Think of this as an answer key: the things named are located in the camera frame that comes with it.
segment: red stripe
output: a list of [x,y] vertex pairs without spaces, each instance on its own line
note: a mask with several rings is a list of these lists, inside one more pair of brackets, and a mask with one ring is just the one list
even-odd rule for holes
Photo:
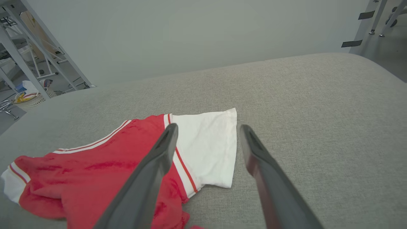
[[23,96],[23,98],[26,98],[27,96],[30,96],[30,95],[36,95],[37,93],[31,93],[31,94],[26,94],[25,96]]
[[[168,123],[171,124],[170,114],[168,114]],[[197,187],[195,186],[194,180],[192,179],[191,174],[189,174],[188,169],[186,168],[184,162],[182,161],[181,155],[179,154],[177,147],[175,147],[175,152],[177,153],[178,159],[179,159],[179,161],[181,162],[181,165],[182,165],[182,167],[184,168],[184,171],[185,171],[186,175],[188,176],[189,181],[190,181],[191,184],[192,184],[192,188],[194,189],[194,192],[195,192],[195,193],[198,193],[198,190],[197,190]]]
[[24,177],[23,176],[21,176],[19,173],[17,173],[14,169],[13,169],[13,167],[10,165],[10,169],[17,175],[17,176],[19,176],[23,181],[24,181],[24,183],[27,183],[27,181],[24,179]]
[[109,134],[108,136],[102,138],[101,140],[99,140],[99,141],[97,141],[97,142],[95,142],[95,143],[93,143],[93,144],[91,144],[91,145],[83,146],[83,147],[76,148],[76,149],[70,149],[70,150],[59,150],[59,149],[58,149],[58,150],[56,150],[56,151],[64,151],[64,152],[67,152],[67,151],[80,150],[80,149],[83,149],[83,148],[88,148],[88,147],[94,146],[94,145],[98,144],[99,142],[104,141],[104,140],[106,140],[107,138],[109,138],[110,136],[116,134],[126,123],[127,123],[127,121],[125,121],[125,122],[118,128],[117,131],[115,131],[115,132]]

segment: metal frame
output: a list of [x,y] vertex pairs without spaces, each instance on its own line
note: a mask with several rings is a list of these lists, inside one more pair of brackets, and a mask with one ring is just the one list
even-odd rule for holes
[[47,92],[44,90],[44,88],[41,86],[41,84],[38,82],[37,78],[34,76],[34,73],[31,71],[25,60],[23,59],[23,56],[21,53],[17,50],[16,46],[14,45],[13,41],[11,40],[9,34],[7,31],[3,28],[3,26],[0,26],[0,40],[3,43],[4,47],[7,49],[9,52],[10,56],[13,58],[14,62],[21,68],[21,70],[24,72],[24,74],[27,76],[27,78],[34,84],[34,86],[37,88],[39,93],[44,97],[44,99],[49,99],[49,95]]
[[[16,33],[16,34],[18,34],[18,35],[24,37],[24,38],[27,40],[27,43],[29,44],[29,38],[28,38],[27,35],[25,35],[25,34],[23,34],[23,33],[20,33],[20,32],[18,32],[18,31],[16,31],[16,30],[14,30],[11,26],[7,27],[7,29],[9,29],[9,30],[13,31],[14,33]],[[48,41],[46,41],[46,40],[44,40],[44,39],[41,39],[41,41],[47,43],[48,45],[50,45],[51,47],[53,47],[54,49],[56,49],[56,50],[58,50],[59,52],[62,53],[62,50],[61,50],[61,49],[59,49],[59,48],[53,46],[53,45],[50,44]],[[57,61],[57,63],[59,63],[59,64],[68,61],[67,59],[62,59],[62,58],[60,58],[59,56],[55,55],[54,53],[52,53],[52,52],[50,52],[50,51],[48,51],[48,50],[47,50],[47,52],[49,52],[49,54],[51,54],[51,55],[54,56],[55,58],[60,59],[60,61]],[[47,62],[47,66],[48,66],[48,70],[50,71],[50,73],[52,73],[51,68],[50,68],[50,65],[49,65],[48,62]]]
[[[38,73],[38,75],[40,75],[39,69],[38,69],[38,66],[37,66],[37,63],[36,63],[35,58],[34,58],[34,54],[32,53],[32,50],[33,50],[33,49],[32,49],[32,47],[30,46],[30,42],[29,42],[30,39],[27,37],[27,35],[25,35],[25,34],[19,32],[19,31],[14,30],[11,26],[5,26],[4,24],[1,24],[1,23],[0,23],[0,26],[3,26],[6,31],[7,31],[7,29],[8,29],[8,30],[11,30],[12,32],[14,32],[15,34],[17,34],[18,36],[21,36],[22,38],[25,38],[25,39],[26,39],[27,46],[28,46],[28,50],[30,51],[30,53],[31,53],[31,58],[33,59],[33,62],[34,62],[34,68],[33,68],[27,61],[26,61],[26,63],[27,63],[27,65],[28,65],[28,67],[29,67],[32,71],[36,70],[37,73]],[[47,62],[47,65],[48,65],[48,70],[49,70],[49,72],[52,73],[51,67],[50,67],[50,65],[49,65],[48,62]]]
[[11,8],[10,6],[4,6],[4,9],[6,12],[10,14],[12,19],[17,23],[17,26],[20,28],[20,30],[25,33],[31,42],[33,42],[38,49],[44,54],[45,59],[48,59],[49,62],[51,62],[52,65],[56,68],[59,74],[61,74],[65,80],[75,89],[78,90],[78,88],[75,86],[74,83],[72,83],[67,76],[64,74],[63,70],[59,67],[58,63],[54,60],[54,58],[48,53],[47,49],[43,46],[42,42],[38,40],[38,38],[28,29],[26,24],[21,20],[19,16],[19,12],[15,10],[15,8]]
[[63,55],[69,61],[69,63],[72,65],[72,67],[75,69],[75,71],[79,74],[79,76],[86,82],[86,84],[94,88],[96,85],[92,84],[86,76],[82,73],[82,71],[79,69],[79,67],[75,64],[75,62],[72,61],[71,57],[66,53],[66,51],[63,49],[61,44],[57,41],[57,39],[52,35],[52,33],[48,30],[48,27],[41,21],[41,18],[37,15],[37,13],[33,10],[33,8],[30,6],[30,4],[27,2],[27,0],[20,0],[26,9],[31,13],[31,15],[35,18],[35,20],[38,22],[38,24],[41,26],[42,30],[44,30],[45,34],[48,36],[48,38],[51,39],[52,43],[54,43],[59,50],[62,51]]
[[37,74],[38,74],[37,79],[43,79],[43,78],[47,78],[47,77],[54,76],[54,75],[57,75],[57,74],[58,74],[58,72],[52,73],[51,66],[50,66],[50,64],[49,64],[48,61],[47,61],[48,59],[45,58],[45,61],[46,61],[47,66],[48,66],[48,71],[49,71],[50,73],[47,74],[47,75],[41,76],[41,73],[39,72],[39,68],[38,68],[37,62],[35,61],[35,57],[34,57],[34,53],[33,53],[33,48],[32,48],[32,46],[31,46],[31,44],[30,44],[30,40],[29,40],[29,39],[27,39],[27,45],[28,45],[28,49],[30,50],[31,58],[32,58],[33,61],[34,61],[35,70],[37,71]]

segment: metal pole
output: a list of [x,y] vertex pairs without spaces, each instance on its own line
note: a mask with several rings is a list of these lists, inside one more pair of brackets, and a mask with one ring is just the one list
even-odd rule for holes
[[7,31],[5,31],[5,29],[2,26],[0,26],[0,40],[3,43],[4,47],[6,48],[6,50],[9,52],[10,56],[21,68],[21,70],[28,77],[28,79],[34,84],[39,93],[44,97],[44,99],[49,99],[50,98],[49,95],[47,94],[47,92],[45,92],[44,88],[38,82],[37,78],[34,76],[33,72],[30,70],[30,68],[24,61],[23,56],[21,56],[20,52],[15,47],[9,34],[7,33]]
[[373,22],[372,29],[369,34],[374,34],[374,30],[376,29],[377,24],[379,23],[380,17],[383,13],[384,6],[386,6],[386,3],[387,3],[387,0],[382,0],[382,2],[380,3],[379,10],[377,11],[376,17]]
[[63,60],[60,60],[60,61],[57,61],[57,63],[64,63],[64,62],[68,62],[68,60],[67,59],[63,59]]
[[28,39],[27,39],[27,44],[28,44],[28,48],[30,49],[31,58],[32,58],[33,61],[34,61],[35,70],[37,71],[38,77],[40,77],[41,74],[39,73],[38,66],[37,66],[37,62],[35,61],[35,58],[34,58],[33,48],[31,47],[31,44],[30,44],[30,42],[28,41]]
[[7,74],[3,71],[2,68],[0,68],[0,76],[4,79],[4,81],[11,87],[11,89],[17,93],[17,90],[15,89],[15,86],[13,84],[13,82],[11,81],[11,79],[9,79],[7,77]]
[[48,59],[54,67],[57,69],[57,71],[65,78],[65,80],[75,89],[78,90],[78,88],[73,84],[67,76],[64,74],[63,70],[59,67],[56,61],[52,58],[51,55],[47,52],[45,49],[44,45],[42,44],[41,41],[38,40],[38,38],[28,29],[26,24],[21,20],[20,16],[18,15],[19,12],[16,12],[14,8],[11,8],[10,6],[4,6],[6,11],[10,14],[10,16],[17,22],[17,26],[21,29],[23,33],[25,33],[33,42],[37,48],[44,54],[45,58]]
[[43,75],[43,76],[37,77],[37,79],[43,79],[43,78],[51,77],[51,76],[54,76],[54,75],[57,75],[57,74],[56,73],[51,73],[51,74],[48,74],[48,75]]

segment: yellow item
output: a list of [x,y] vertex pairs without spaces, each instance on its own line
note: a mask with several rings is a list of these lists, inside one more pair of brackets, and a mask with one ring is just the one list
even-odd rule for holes
[[26,102],[28,100],[34,99],[35,97],[30,97],[30,98],[24,98],[25,93],[22,93],[21,95],[18,96],[17,98],[17,103],[22,103],[22,102]]

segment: white table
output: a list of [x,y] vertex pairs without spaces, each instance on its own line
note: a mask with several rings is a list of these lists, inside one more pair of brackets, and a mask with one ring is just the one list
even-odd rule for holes
[[[25,23],[22,21],[20,18],[19,13],[26,11],[26,7],[17,0],[13,1],[4,1],[2,0],[0,2],[0,6],[2,6],[6,12],[0,13],[2,17],[4,16],[10,16],[13,20],[17,22],[17,25],[23,32],[22,36],[27,39],[27,41],[32,42],[35,44],[39,50],[44,54],[44,56],[47,58],[47,60],[56,68],[57,74],[60,74],[62,77],[65,78],[65,80],[72,86],[73,89],[78,90],[78,88],[75,86],[71,80],[67,78],[65,75],[64,71],[59,67],[57,61],[53,59],[53,57],[48,53],[48,51],[45,49],[43,46],[42,42],[28,29],[28,27],[25,25]],[[16,62],[16,64],[21,68],[21,70],[24,72],[24,74],[28,77],[28,79],[34,84],[34,86],[37,88],[37,90],[41,93],[41,95],[45,99],[49,99],[48,94],[45,92],[44,88],[42,85],[38,82],[39,78],[44,78],[45,76],[42,77],[35,77],[27,63],[24,61],[23,57],[19,53],[18,49],[14,45],[12,39],[10,38],[9,34],[3,28],[3,25],[0,25],[0,41],[3,44],[3,46],[7,49],[13,60]],[[15,91],[15,86],[11,82],[11,80],[8,79],[7,75],[3,74],[4,72],[1,70],[0,71],[0,76],[12,87],[12,89]],[[88,85],[91,85],[90,82],[86,79],[86,77],[82,77]]]

